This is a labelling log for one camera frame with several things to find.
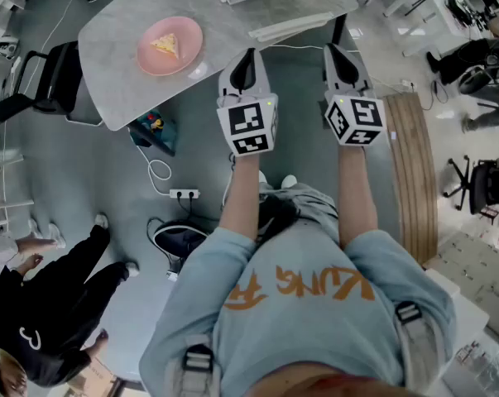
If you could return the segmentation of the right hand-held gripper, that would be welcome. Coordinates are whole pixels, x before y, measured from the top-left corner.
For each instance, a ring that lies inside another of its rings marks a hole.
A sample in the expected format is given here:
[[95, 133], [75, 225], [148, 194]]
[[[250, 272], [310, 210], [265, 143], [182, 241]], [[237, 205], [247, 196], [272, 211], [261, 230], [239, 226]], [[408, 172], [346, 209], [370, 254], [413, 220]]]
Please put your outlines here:
[[[333, 43], [324, 47], [324, 71], [330, 91], [324, 120], [340, 146], [371, 146], [386, 130], [384, 103], [374, 96], [372, 80], [359, 51], [343, 53]], [[359, 95], [337, 94], [349, 86]]]

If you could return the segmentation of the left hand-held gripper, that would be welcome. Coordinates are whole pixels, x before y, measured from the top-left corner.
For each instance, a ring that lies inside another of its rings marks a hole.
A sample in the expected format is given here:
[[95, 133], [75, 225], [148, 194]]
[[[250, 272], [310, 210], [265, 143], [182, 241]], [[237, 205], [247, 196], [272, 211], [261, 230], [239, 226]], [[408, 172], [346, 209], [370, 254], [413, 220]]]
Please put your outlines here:
[[[270, 85], [261, 53], [249, 48], [236, 55], [218, 78], [218, 119], [235, 156], [272, 151], [278, 127], [278, 96]], [[245, 95], [244, 93], [268, 93]]]

